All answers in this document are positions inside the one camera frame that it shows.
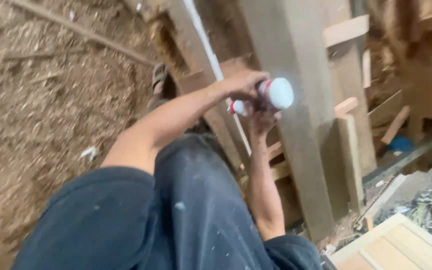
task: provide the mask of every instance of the hand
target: hand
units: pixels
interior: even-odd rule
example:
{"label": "hand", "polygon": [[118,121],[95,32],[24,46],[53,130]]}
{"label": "hand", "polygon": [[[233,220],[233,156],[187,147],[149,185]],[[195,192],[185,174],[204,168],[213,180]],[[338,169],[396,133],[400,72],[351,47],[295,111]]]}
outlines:
{"label": "hand", "polygon": [[249,136],[251,139],[263,138],[266,141],[266,135],[276,125],[281,118],[280,112],[254,110],[248,108],[249,113]]}
{"label": "hand", "polygon": [[269,73],[263,71],[244,70],[227,79],[214,83],[232,100],[257,101],[257,91],[255,86],[258,82],[269,79]]}

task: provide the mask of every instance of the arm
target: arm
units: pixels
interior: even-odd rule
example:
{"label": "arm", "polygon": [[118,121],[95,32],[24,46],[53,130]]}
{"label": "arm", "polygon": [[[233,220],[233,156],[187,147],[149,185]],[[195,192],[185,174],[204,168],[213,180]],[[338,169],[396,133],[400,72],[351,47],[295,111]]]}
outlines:
{"label": "arm", "polygon": [[249,171],[248,205],[263,241],[285,235],[281,198],[269,168],[266,137],[279,114],[257,111],[250,120],[249,139],[252,149]]}
{"label": "arm", "polygon": [[120,134],[101,167],[133,167],[152,175],[161,149],[226,98],[254,99],[255,84],[267,77],[266,72],[244,71],[165,103]]}

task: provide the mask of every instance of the bottle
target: bottle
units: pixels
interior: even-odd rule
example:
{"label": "bottle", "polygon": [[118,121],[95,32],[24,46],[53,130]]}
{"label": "bottle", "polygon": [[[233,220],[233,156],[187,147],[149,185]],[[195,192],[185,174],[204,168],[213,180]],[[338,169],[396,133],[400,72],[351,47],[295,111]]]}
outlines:
{"label": "bottle", "polygon": [[[279,112],[280,110],[287,109],[294,102],[293,88],[291,87],[291,83],[285,78],[261,81],[255,87],[258,91],[258,96],[262,99],[267,110]],[[236,100],[230,104],[227,110],[230,114],[248,116],[245,104],[246,102]]]}

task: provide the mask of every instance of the blue object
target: blue object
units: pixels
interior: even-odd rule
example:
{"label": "blue object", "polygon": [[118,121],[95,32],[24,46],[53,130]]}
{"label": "blue object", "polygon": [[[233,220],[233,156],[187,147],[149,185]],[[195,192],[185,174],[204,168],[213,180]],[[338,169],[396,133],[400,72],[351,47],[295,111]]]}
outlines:
{"label": "blue object", "polygon": [[388,149],[393,151],[408,152],[413,148],[413,142],[403,136],[395,136],[390,144],[388,144]]}

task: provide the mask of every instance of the white cap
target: white cap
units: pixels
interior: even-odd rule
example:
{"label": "white cap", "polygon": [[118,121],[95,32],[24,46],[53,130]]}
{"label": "white cap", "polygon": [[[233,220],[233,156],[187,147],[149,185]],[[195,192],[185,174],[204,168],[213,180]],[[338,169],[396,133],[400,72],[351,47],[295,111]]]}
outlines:
{"label": "white cap", "polygon": [[269,85],[268,98],[276,109],[287,109],[294,101],[291,83],[285,78],[274,79]]}

